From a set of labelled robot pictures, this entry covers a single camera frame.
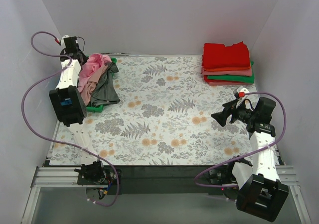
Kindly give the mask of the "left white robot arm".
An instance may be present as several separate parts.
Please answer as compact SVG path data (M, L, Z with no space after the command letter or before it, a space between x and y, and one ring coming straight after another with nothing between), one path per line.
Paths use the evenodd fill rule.
M84 123L86 106L77 90L81 65L87 61L87 57L81 51L76 36L65 35L57 42L64 46L60 53L63 71L58 85L49 92L49 97L58 120L68 128L75 144L81 148L81 168L75 169L75 172L88 182L101 184L106 174L102 162L86 152L93 152L93 146Z

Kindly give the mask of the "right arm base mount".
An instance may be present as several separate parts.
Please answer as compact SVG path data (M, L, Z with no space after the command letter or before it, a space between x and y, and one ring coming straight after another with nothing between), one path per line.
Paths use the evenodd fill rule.
M231 172L233 166L233 163L229 163L227 165L218 167L217 169L212 169L204 174L204 177L211 185L237 185L237 181ZM238 197L239 188L237 186L233 188L222 188L221 190L226 198L236 200Z

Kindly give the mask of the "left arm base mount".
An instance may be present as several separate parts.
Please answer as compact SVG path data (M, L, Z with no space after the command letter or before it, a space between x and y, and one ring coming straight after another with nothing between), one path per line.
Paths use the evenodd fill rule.
M94 161L88 165L82 164L79 168L74 169L78 175L78 185L101 185L101 187L88 189L97 192L98 200L104 199L110 189L117 185L117 181L121 182L122 171L121 169L116 169L116 171L117 173L112 168L104 167L101 161Z

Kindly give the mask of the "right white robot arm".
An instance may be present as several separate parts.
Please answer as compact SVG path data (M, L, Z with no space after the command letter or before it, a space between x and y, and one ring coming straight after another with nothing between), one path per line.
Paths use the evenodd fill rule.
M249 142L252 149L259 150L253 154L253 161L245 158L232 161L222 168L222 173L212 172L215 183L232 181L237 184L234 190L224 190L224 195L236 200L238 210L259 217L269 222L277 218L289 188L280 180L276 170L275 128L270 124L275 101L261 97L256 107L246 108L244 102L233 100L223 104L223 111L212 114L221 126L226 125L227 118L231 122L237 120L246 124Z

